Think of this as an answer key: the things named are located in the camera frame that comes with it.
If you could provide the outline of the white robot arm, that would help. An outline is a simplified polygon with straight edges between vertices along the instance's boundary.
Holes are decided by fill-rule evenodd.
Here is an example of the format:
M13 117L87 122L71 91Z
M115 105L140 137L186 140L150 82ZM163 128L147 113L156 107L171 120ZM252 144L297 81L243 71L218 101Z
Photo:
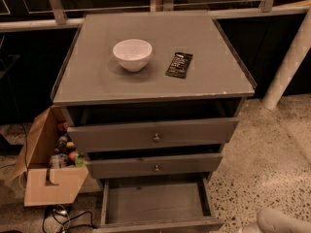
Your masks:
M311 223L265 208L258 212L255 222L240 227L234 233L311 233Z

